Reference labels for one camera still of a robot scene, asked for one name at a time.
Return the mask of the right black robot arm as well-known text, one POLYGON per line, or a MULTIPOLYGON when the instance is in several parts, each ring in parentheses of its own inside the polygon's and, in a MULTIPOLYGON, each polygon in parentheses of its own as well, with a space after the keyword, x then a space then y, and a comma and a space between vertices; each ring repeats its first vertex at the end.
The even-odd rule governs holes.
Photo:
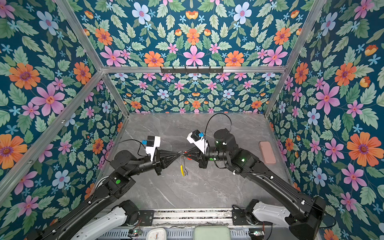
POLYGON ((205 134, 195 130, 187 136, 194 147, 185 156, 205 168, 208 162, 221 161, 233 175, 248 179, 278 200, 281 205, 265 204, 252 200, 243 214, 247 222, 256 225, 269 222, 288 228, 299 240, 316 238, 326 213, 326 203, 320 197, 310 197, 285 182, 264 162, 248 150, 242 149, 228 129, 214 133, 215 144, 210 146, 205 134))

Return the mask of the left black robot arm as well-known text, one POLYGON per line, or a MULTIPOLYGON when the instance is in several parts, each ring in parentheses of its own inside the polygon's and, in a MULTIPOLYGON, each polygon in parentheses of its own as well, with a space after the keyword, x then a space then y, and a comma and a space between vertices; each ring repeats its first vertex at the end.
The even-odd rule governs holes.
POLYGON ((156 150, 153 156, 136 158, 131 152, 118 152, 111 161, 114 171, 74 210, 44 230, 31 230, 26 240, 70 240, 91 219, 125 195, 136 183, 133 176, 151 170, 161 174, 182 152, 156 150))

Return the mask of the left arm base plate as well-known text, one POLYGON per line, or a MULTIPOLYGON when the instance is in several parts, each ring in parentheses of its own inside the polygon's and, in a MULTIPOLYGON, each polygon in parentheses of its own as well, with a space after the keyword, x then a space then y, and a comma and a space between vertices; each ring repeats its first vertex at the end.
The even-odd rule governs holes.
POLYGON ((150 227, 153 224, 154 218, 155 218, 154 210, 139 210, 138 219, 135 222, 134 226, 150 227))

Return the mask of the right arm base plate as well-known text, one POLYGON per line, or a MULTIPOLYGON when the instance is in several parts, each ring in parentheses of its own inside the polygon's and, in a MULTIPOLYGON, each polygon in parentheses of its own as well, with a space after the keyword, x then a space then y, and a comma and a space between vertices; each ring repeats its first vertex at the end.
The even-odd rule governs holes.
POLYGON ((242 210, 232 209, 232 223, 234 226, 271 226, 270 222, 262 222, 255 220, 254 223, 249 222, 242 210))

